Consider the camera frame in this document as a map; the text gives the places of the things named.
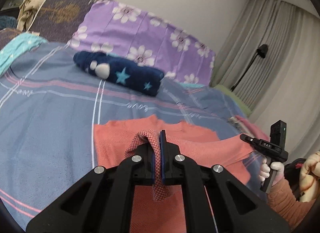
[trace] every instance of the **green cloth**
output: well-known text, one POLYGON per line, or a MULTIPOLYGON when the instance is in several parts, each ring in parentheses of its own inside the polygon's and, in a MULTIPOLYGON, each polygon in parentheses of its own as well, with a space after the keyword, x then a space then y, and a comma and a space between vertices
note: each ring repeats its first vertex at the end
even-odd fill
POLYGON ((241 111, 247 116, 249 117, 249 115, 251 115, 252 111, 249 109, 249 107, 247 107, 239 97, 237 97, 233 92, 231 92, 229 89, 227 89, 226 87, 224 87, 223 85, 216 85, 214 87, 215 89, 220 90, 222 93, 224 93, 225 95, 229 96, 232 98, 232 100, 238 105, 238 107, 241 109, 241 111))

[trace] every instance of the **white glove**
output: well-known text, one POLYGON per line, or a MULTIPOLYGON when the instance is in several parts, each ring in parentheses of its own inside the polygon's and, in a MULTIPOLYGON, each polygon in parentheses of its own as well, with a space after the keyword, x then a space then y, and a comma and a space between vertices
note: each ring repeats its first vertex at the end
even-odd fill
MULTIPOLYGON (((276 170, 276 177, 275 180, 272 183, 273 185, 276 185, 282 178, 284 178, 284 165, 281 162, 275 161, 271 163, 271 169, 276 170)), ((270 176, 270 167, 267 165, 267 158, 263 157, 262 165, 260 168, 260 175, 259 180, 261 182, 264 182, 266 178, 270 176)))

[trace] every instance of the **purple floral pillowcase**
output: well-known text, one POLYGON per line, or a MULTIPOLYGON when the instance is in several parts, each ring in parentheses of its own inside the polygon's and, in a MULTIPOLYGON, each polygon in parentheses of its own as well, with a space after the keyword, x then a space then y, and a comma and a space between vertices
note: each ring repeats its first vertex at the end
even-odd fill
POLYGON ((68 44, 78 51, 102 51, 163 70, 178 82, 209 85, 215 53, 153 13, 98 0, 68 44))

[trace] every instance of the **beige stuffed toy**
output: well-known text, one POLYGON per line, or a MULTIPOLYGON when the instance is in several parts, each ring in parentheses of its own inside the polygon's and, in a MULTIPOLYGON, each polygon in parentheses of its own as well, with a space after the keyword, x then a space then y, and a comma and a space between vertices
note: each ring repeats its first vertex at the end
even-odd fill
POLYGON ((300 202, 309 202, 320 195, 320 151, 312 154, 300 170, 300 202))

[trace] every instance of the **metal bolt head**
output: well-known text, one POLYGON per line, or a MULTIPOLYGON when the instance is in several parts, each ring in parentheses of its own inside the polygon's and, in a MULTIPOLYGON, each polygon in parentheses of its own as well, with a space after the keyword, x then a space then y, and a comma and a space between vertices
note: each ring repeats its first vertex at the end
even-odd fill
POLYGON ((213 167, 213 170, 214 170, 215 172, 220 173, 220 172, 223 171, 223 167, 222 167, 221 165, 217 164, 217 165, 215 165, 215 166, 213 167))
POLYGON ((174 157, 176 159, 176 161, 184 161, 185 157, 182 154, 178 154, 174 157))
POLYGON ((135 156, 132 156, 131 160, 134 162, 139 162, 142 160, 142 157, 139 155, 135 155, 135 156))
POLYGON ((97 166, 97 167, 94 169, 94 172, 97 173, 97 174, 100 174, 100 173, 104 172, 104 167, 102 167, 102 166, 97 166))

